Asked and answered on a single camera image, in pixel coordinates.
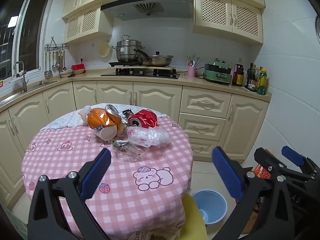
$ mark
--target wall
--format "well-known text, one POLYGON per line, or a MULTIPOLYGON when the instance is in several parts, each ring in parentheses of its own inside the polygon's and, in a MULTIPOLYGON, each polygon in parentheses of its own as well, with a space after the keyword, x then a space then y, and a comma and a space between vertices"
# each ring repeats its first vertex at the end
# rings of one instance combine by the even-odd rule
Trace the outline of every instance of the wall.
POLYGON ((264 44, 253 50, 255 64, 267 68, 268 111, 243 166, 255 165, 253 153, 263 147, 281 156, 288 145, 320 164, 320 43, 316 13, 308 0, 265 0, 262 15, 264 44))
MULTIPOLYGON (((187 55, 201 57, 201 66, 207 61, 219 58, 226 60, 229 67, 233 68, 239 57, 245 66, 249 66, 250 49, 248 46, 208 35, 192 33, 192 19, 185 18, 151 18, 121 21, 114 19, 114 26, 110 44, 116 46, 122 40, 121 35, 131 35, 130 39, 139 40, 149 55, 159 51, 161 55, 172 55, 172 64, 177 69, 188 69, 187 55)), ((87 69, 110 67, 108 62, 116 62, 116 51, 111 57, 100 57, 99 45, 106 41, 99 38, 78 45, 77 58, 83 58, 87 69)))
MULTIPOLYGON (((26 74, 26 80, 29 80, 29 84, 44 79, 44 46, 45 44, 50 44, 51 36, 54 36, 54 39, 57 44, 64 42, 64 32, 66 23, 61 19, 64 3, 65 0, 48 0, 40 34, 39 62, 41 71, 33 74, 26 74)), ((72 51, 72 49, 66 51, 66 65, 73 65, 75 63, 72 54, 70 54, 70 51, 72 51)), ((49 59, 47 60, 47 68, 49 70, 49 59)), ((53 75, 58 74, 59 73, 57 71, 53 70, 53 75)), ((17 81, 11 81, 10 83, 8 83, 7 80, 5 80, 4 86, 0 89, 0 97, 5 96, 6 94, 12 92, 13 90, 21 86, 22 79, 19 79, 17 81)))

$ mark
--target range hood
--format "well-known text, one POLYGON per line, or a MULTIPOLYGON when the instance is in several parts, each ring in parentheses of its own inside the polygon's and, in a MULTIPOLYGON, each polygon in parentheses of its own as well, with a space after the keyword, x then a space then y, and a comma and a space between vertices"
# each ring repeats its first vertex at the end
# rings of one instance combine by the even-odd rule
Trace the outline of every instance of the range hood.
POLYGON ((190 18, 190 0, 118 0, 101 10, 123 21, 151 17, 190 18))

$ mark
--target metal bolt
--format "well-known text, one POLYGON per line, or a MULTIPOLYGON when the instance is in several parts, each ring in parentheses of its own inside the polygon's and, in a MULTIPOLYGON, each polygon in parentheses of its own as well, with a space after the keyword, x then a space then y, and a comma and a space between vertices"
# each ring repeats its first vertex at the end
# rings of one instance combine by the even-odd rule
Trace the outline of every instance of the metal bolt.
POLYGON ((284 182, 284 178, 283 178, 282 176, 278 176, 278 177, 277 177, 277 181, 279 181, 279 182, 284 182))
POLYGON ((68 177, 69 177, 70 179, 74 179, 76 176, 77 176, 77 173, 76 173, 75 171, 72 171, 72 172, 70 172, 70 173, 68 174, 68 177))
POLYGON ((254 178, 256 175, 252 171, 247 172, 247 177, 248 178, 254 178))
POLYGON ((44 182, 46 179, 46 175, 41 175, 39 181, 44 182))

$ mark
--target utensil holder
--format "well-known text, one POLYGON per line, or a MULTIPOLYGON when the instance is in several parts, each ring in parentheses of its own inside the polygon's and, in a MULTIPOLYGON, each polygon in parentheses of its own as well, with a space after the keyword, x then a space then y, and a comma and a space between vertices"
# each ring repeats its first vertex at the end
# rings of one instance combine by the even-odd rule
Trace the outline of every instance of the utensil holder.
POLYGON ((196 68, 188 66, 188 77, 195 77, 196 76, 196 68))

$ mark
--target sink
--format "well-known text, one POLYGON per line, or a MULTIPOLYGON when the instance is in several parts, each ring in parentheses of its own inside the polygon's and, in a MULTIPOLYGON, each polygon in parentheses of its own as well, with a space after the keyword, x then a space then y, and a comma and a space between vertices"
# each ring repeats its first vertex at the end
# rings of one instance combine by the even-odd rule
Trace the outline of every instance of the sink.
POLYGON ((9 96, 9 97, 3 99, 2 101, 0 101, 0 106, 2 106, 3 104, 8 103, 8 102, 16 99, 17 97, 19 97, 19 96, 21 96, 21 95, 23 95, 25 93, 28 93, 28 92, 33 91, 33 90, 35 90, 37 88, 40 88, 40 87, 44 87, 44 86, 53 84, 55 82, 58 82, 58 81, 44 81, 44 82, 40 81, 39 85, 35 85, 35 86, 31 87, 31 88, 28 88, 27 92, 20 91, 20 92, 17 92, 15 94, 13 94, 12 96, 9 96))

